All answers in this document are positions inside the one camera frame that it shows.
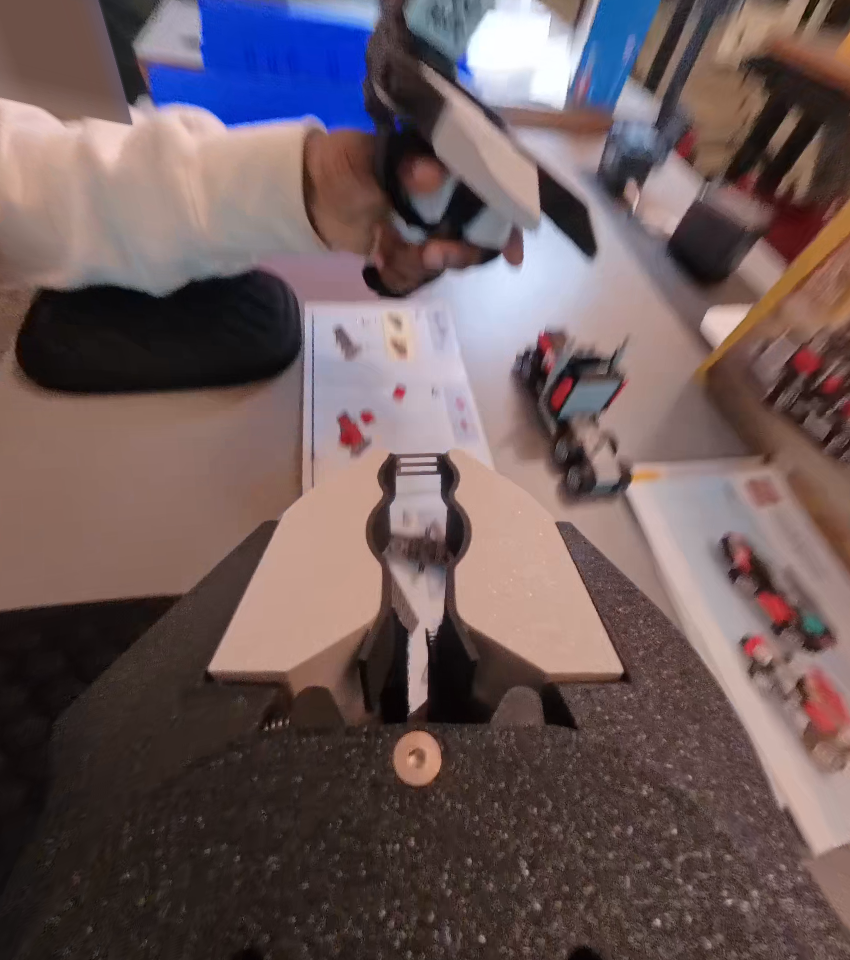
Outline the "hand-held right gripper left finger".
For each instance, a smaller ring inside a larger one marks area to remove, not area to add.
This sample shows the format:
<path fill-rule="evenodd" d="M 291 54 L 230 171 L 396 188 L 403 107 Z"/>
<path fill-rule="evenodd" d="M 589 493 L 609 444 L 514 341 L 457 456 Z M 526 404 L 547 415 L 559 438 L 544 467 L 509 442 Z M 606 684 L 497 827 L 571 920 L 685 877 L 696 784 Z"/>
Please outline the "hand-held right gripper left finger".
<path fill-rule="evenodd" d="M 220 683 L 329 690 L 367 712 L 359 649 L 382 606 L 383 572 L 366 527 L 383 495 L 371 450 L 284 511 L 207 672 Z"/>

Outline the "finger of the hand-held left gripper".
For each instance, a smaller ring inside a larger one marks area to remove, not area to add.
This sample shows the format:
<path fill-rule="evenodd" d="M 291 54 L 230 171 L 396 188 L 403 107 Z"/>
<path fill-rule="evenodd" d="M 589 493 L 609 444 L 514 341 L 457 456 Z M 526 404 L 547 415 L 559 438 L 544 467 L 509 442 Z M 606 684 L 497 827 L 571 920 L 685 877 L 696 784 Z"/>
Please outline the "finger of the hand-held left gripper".
<path fill-rule="evenodd" d="M 515 232 L 533 232 L 550 220 L 586 258 L 595 258 L 598 240 L 584 198 L 555 178 L 528 153 L 484 106 L 456 81 L 423 63 L 417 66 L 422 101 L 417 127 L 456 187 L 478 203 L 467 213 L 449 198 L 443 219 L 463 241 L 491 257 Z"/>

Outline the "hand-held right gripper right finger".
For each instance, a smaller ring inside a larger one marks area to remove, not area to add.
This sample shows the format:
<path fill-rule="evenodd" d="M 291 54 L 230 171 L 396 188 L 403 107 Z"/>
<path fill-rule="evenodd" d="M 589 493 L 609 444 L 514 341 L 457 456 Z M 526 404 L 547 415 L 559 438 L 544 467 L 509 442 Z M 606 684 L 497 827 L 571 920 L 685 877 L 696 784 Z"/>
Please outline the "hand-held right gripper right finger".
<path fill-rule="evenodd" d="M 623 681 L 623 662 L 552 514 L 464 450 L 447 459 L 450 506 L 464 523 L 448 585 L 478 655 L 476 700 L 493 711 L 517 687 Z"/>

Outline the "blue plastic bin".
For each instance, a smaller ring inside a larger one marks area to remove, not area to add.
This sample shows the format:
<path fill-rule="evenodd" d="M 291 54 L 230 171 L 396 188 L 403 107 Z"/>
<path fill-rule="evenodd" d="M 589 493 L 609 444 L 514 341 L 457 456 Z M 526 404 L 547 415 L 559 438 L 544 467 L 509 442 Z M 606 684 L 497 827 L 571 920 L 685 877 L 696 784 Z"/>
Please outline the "blue plastic bin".
<path fill-rule="evenodd" d="M 378 2 L 160 2 L 133 49 L 156 106 L 227 126 L 313 117 L 370 133 L 366 47 Z"/>

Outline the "small black lego assembly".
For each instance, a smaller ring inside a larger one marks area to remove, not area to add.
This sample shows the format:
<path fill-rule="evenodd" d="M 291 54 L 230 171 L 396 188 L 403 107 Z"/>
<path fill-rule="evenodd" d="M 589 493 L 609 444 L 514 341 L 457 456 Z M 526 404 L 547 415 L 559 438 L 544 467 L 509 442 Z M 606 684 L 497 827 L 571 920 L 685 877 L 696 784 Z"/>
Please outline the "small black lego assembly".
<path fill-rule="evenodd" d="M 447 567 L 448 507 L 442 493 L 441 462 L 436 454 L 397 455 L 395 496 L 389 508 L 389 555 L 419 572 Z"/>

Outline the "person's left forearm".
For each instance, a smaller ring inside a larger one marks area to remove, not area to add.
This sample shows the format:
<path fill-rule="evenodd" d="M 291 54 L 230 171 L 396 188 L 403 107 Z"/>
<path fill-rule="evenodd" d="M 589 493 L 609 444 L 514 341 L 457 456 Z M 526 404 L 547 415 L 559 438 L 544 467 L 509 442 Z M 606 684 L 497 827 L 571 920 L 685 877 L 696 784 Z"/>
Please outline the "person's left forearm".
<path fill-rule="evenodd" d="M 317 254 L 307 158 L 324 134 L 187 106 L 64 121 L 0 98 L 0 290 L 160 295 Z"/>

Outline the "blue lego box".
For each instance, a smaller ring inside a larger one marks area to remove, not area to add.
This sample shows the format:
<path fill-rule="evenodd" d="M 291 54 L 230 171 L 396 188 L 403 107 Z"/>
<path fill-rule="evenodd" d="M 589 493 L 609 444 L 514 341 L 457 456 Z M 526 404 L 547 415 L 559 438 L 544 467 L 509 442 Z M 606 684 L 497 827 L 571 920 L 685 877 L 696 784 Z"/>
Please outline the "blue lego box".
<path fill-rule="evenodd" d="M 584 2 L 575 31 L 567 109 L 614 111 L 659 6 L 659 1 Z"/>

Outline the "lego instruction booklet car cover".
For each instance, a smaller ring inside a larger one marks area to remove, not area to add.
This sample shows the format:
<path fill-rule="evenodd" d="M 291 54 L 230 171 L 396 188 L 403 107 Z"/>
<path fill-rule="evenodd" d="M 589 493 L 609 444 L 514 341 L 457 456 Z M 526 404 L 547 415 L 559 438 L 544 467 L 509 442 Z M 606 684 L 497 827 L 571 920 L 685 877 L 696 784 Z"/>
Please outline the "lego instruction booklet car cover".
<path fill-rule="evenodd" d="M 850 845 L 850 571 L 756 460 L 641 464 L 626 496 L 780 804 L 814 855 Z"/>

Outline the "black red lego truck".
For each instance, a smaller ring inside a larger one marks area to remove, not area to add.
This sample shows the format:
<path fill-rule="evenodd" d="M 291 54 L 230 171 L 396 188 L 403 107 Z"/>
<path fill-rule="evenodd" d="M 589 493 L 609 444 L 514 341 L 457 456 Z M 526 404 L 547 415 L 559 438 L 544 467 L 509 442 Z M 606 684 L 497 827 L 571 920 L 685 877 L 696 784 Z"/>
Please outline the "black red lego truck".
<path fill-rule="evenodd" d="M 632 482 L 631 464 L 602 418 L 621 395 L 624 338 L 610 354 L 545 328 L 516 355 L 513 376 L 531 397 L 550 444 L 550 458 L 569 501 L 610 499 Z"/>

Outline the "open lego instruction booklet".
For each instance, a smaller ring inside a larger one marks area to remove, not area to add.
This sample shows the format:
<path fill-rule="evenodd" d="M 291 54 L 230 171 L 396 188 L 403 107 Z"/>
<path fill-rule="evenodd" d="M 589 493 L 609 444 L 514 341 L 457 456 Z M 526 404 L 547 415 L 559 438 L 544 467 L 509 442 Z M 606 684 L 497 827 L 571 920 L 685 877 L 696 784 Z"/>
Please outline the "open lego instruction booklet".
<path fill-rule="evenodd" d="M 302 364 L 303 491 L 377 451 L 461 450 L 494 466 L 441 303 L 307 302 Z"/>

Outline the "lego set cardboard box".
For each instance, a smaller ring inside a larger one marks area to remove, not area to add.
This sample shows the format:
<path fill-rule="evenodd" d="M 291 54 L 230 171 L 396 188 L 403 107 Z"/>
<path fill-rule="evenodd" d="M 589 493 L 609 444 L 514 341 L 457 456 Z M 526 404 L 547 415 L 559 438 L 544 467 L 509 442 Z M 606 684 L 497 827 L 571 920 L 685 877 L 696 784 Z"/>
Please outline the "lego set cardboard box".
<path fill-rule="evenodd" d="M 850 200 L 702 367 L 850 575 Z"/>

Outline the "person's left hand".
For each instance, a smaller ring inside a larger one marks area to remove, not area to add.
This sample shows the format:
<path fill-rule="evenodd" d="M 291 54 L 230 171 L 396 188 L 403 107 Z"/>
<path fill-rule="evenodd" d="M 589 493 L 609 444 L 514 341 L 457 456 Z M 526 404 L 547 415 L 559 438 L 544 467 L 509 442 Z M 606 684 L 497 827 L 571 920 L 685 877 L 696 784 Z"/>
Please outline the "person's left hand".
<path fill-rule="evenodd" d="M 483 262 L 476 246 L 445 239 L 413 244 L 399 234 L 391 202 L 376 180 L 369 134 L 350 129 L 309 132 L 303 150 L 303 196 L 311 226 L 326 248 L 362 258 L 397 297 L 415 293 L 447 271 Z"/>

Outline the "black device teal front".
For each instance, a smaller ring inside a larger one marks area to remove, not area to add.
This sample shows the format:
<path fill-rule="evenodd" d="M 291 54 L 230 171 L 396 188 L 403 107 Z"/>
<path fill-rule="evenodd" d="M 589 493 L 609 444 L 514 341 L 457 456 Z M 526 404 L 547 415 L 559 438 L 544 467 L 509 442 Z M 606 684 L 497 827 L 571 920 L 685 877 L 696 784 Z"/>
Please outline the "black device teal front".
<path fill-rule="evenodd" d="M 605 139 L 597 180 L 609 197 L 622 199 L 629 184 L 644 187 L 670 151 L 668 138 L 653 123 L 620 119 Z"/>

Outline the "dark cube device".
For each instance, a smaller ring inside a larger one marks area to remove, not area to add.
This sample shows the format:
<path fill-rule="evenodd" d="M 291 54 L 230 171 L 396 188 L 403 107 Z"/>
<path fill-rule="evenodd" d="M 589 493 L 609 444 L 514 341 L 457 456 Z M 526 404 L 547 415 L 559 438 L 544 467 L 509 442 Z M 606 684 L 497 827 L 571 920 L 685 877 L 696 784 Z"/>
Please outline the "dark cube device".
<path fill-rule="evenodd" d="M 763 239 L 774 218 L 772 207 L 737 191 L 696 199 L 667 243 L 671 260 L 694 282 L 727 281 Z"/>

